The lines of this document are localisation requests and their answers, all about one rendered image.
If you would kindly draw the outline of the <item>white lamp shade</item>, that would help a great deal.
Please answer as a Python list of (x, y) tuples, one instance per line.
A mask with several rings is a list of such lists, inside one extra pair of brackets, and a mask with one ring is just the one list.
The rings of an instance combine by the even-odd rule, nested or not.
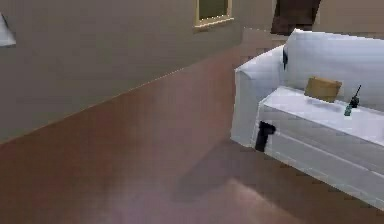
[(16, 44), (13, 33), (9, 29), (8, 23), (2, 13), (0, 13), (0, 47), (12, 46)]

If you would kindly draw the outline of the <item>white sofa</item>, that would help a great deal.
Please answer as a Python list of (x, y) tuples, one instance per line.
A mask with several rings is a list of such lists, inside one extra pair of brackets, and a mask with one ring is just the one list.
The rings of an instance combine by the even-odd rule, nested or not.
[[(333, 103), (304, 95), (313, 76), (342, 83)], [(384, 211), (383, 39), (296, 29), (236, 68), (235, 88), (233, 141)]]

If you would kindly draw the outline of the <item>brown cardboard box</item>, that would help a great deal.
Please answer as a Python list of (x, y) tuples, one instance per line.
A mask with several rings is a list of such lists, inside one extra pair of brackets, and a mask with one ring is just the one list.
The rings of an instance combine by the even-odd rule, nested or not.
[(339, 81), (313, 76), (308, 80), (304, 95), (333, 103), (341, 86)]

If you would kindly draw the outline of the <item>dark brown cabinet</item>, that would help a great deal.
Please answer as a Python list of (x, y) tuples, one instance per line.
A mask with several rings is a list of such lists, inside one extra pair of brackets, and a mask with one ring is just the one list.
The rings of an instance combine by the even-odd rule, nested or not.
[(277, 0), (271, 33), (289, 36), (297, 28), (311, 31), (321, 0)]

